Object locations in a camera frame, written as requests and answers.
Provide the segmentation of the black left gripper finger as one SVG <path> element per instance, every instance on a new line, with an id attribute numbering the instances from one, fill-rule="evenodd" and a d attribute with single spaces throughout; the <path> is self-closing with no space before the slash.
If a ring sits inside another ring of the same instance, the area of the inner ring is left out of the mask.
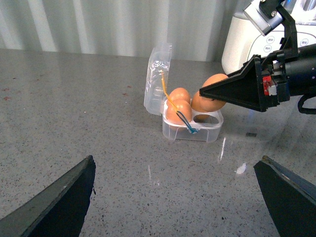
<path id="1" fill-rule="evenodd" d="M 78 237 L 94 192 L 89 155 L 0 221 L 2 237 Z"/>

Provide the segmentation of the black second arm gripper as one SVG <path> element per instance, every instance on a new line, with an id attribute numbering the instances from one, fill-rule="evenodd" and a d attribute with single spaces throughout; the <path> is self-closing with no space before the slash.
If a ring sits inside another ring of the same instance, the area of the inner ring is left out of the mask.
<path id="1" fill-rule="evenodd" d="M 299 95 L 298 53 L 277 50 L 268 56 L 258 55 L 226 79 L 199 89 L 201 97 L 265 112 Z"/>

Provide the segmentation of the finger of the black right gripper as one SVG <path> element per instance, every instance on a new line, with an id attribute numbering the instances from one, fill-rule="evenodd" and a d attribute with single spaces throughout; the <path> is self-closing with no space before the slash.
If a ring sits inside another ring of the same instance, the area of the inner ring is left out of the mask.
<path id="1" fill-rule="evenodd" d="M 268 156 L 254 165 L 269 214 L 281 237 L 316 235 L 316 186 Z"/>

